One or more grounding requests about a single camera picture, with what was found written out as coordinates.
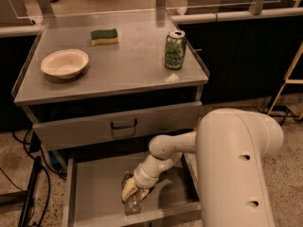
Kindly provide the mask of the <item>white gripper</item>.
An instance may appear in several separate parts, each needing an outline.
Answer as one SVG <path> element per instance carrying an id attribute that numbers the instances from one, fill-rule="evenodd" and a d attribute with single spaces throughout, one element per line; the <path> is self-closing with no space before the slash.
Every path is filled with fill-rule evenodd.
<path id="1" fill-rule="evenodd" d="M 136 199 L 143 201 L 148 194 L 150 189 L 158 182 L 158 177 L 150 176 L 142 167 L 138 167 L 134 170 L 134 178 L 130 178 L 126 181 L 123 186 L 121 198 L 126 201 L 132 194 L 136 193 Z"/>

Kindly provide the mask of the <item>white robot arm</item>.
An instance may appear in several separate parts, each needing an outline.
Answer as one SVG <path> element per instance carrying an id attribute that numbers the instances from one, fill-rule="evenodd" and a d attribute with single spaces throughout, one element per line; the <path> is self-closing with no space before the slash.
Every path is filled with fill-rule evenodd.
<path id="1" fill-rule="evenodd" d="M 143 200 L 162 172 L 194 153 L 204 227 L 276 227 L 262 159 L 283 141 L 282 128 L 267 114 L 214 110 L 195 131 L 153 137 L 148 156 L 123 183 L 121 199 Z"/>

